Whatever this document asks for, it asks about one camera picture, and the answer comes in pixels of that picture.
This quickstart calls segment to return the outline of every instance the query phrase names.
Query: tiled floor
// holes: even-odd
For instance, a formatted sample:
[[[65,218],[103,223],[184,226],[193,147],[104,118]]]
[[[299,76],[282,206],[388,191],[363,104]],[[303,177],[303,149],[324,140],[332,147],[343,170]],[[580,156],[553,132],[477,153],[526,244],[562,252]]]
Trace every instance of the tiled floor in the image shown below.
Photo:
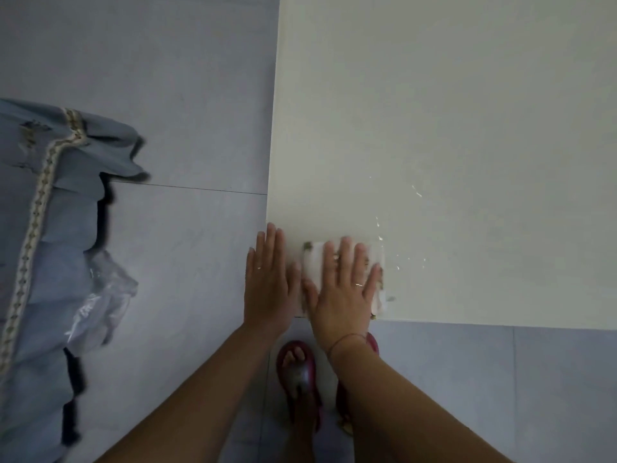
[[[243,260],[264,226],[278,0],[3,0],[0,95],[133,125],[142,184],[116,181],[109,250],[139,280],[114,341],[86,360],[81,443],[92,462],[241,321]],[[382,356],[521,462],[617,454],[617,334],[374,322]],[[280,340],[311,341],[297,319]],[[268,462],[286,435],[272,360],[221,461]],[[335,377],[318,357],[322,461],[351,461]]]

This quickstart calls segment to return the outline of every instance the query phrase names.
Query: person's left hand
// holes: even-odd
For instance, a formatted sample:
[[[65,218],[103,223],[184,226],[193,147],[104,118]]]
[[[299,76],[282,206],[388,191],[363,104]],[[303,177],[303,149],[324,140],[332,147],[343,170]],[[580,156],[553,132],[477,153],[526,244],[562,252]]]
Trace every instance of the person's left hand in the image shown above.
[[[277,338],[289,328],[300,299],[300,266],[285,261],[285,234],[268,224],[246,257],[244,325]]]

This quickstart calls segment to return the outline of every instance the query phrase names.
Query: hand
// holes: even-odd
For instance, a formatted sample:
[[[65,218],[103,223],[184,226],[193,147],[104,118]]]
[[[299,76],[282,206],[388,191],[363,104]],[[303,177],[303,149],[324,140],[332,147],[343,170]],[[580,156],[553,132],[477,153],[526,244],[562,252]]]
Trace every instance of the hand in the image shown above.
[[[380,266],[375,264],[364,282],[366,247],[358,244],[352,260],[351,239],[343,237],[338,266],[335,246],[323,246],[323,279],[321,292],[315,284],[302,279],[302,288],[308,304],[308,318],[313,334],[322,350],[329,352],[344,336],[366,335],[371,320],[371,303],[377,288]]]
[[[300,266],[286,269],[285,234],[268,224],[257,234],[255,250],[246,257],[244,325],[277,338],[289,328],[297,312]]]

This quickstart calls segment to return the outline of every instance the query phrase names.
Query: red sandal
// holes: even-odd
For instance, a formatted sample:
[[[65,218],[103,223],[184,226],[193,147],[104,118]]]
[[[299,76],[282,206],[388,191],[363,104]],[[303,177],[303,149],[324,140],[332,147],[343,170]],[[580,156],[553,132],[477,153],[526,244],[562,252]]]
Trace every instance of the red sandal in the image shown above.
[[[375,337],[368,332],[366,333],[366,342],[371,347],[371,349],[374,350],[374,352],[379,356],[380,347],[377,345],[377,340],[375,340]],[[349,435],[353,435],[351,414],[349,413],[349,403],[347,402],[347,390],[340,381],[336,387],[336,409],[341,415],[339,425],[346,433],[348,433]]]
[[[287,367],[283,367],[282,362],[285,359],[285,355],[289,351],[293,353],[296,348],[300,348],[303,351],[304,360],[302,362],[296,361],[293,364],[288,364]],[[287,396],[287,407],[291,422],[294,421],[294,398],[290,390],[297,389],[299,395],[303,393],[313,394],[315,404],[317,405],[315,432],[319,431],[323,403],[317,389],[317,366],[315,365],[315,357],[310,347],[303,341],[290,341],[285,344],[276,357],[276,374]]]

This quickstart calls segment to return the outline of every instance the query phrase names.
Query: embroidered pattern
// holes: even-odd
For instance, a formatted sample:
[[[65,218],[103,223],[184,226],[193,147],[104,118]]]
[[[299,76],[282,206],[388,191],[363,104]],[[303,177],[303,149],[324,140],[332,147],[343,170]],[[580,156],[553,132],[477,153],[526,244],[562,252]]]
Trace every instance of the embroidered pattern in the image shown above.
[[[41,174],[36,182],[36,190],[30,206],[30,219],[26,237],[23,240],[17,263],[17,275],[13,287],[13,296],[7,311],[2,338],[0,338],[0,377],[4,378],[11,367],[15,341],[19,332],[19,324],[30,293],[32,280],[32,265],[36,247],[41,239],[42,225],[54,184],[56,167],[62,151],[67,147],[79,146],[86,141],[80,114],[68,108],[62,109],[67,119],[71,135],[67,138],[52,141],[45,154]]]

